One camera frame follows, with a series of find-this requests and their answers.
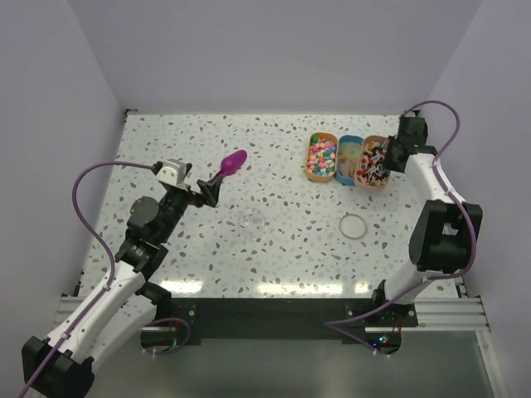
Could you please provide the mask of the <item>magenta plastic scoop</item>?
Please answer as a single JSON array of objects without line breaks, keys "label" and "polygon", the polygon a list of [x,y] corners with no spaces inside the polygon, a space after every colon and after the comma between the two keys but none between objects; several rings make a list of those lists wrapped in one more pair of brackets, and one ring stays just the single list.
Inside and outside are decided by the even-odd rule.
[{"label": "magenta plastic scoop", "polygon": [[222,159],[220,163],[220,170],[213,177],[228,177],[235,174],[246,162],[246,160],[246,150],[241,149],[235,151],[234,153]]}]

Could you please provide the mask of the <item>pink tray of lollipops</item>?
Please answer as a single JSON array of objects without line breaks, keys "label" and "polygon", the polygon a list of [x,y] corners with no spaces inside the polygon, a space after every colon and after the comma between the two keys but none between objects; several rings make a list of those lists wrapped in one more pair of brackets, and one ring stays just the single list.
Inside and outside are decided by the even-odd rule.
[{"label": "pink tray of lollipops", "polygon": [[361,145],[358,165],[354,173],[356,187],[369,191],[381,191],[390,179],[385,166],[388,139],[379,135],[367,136]]}]

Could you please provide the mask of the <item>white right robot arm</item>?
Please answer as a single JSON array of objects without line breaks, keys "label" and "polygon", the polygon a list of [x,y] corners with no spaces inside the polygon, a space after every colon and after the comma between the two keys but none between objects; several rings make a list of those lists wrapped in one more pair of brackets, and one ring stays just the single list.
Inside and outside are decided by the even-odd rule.
[{"label": "white right robot arm", "polygon": [[455,191],[427,139],[427,122],[406,115],[389,138],[385,164],[409,177],[425,202],[408,243],[409,260],[373,290],[369,314],[381,326],[398,317],[398,306],[412,304],[437,280],[462,276],[475,259],[483,211]]}]

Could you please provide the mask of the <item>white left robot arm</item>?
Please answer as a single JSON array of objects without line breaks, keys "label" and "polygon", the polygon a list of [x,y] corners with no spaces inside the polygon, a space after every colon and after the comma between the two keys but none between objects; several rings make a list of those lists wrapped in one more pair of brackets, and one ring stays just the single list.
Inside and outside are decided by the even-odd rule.
[{"label": "white left robot arm", "polygon": [[180,177],[155,177],[166,192],[140,197],[130,209],[124,241],[98,284],[44,338],[22,347],[25,385],[45,397],[84,397],[96,372],[140,328],[163,325],[172,315],[171,294],[151,277],[168,253],[166,243],[189,206],[215,207],[223,177],[198,181],[194,192]]}]

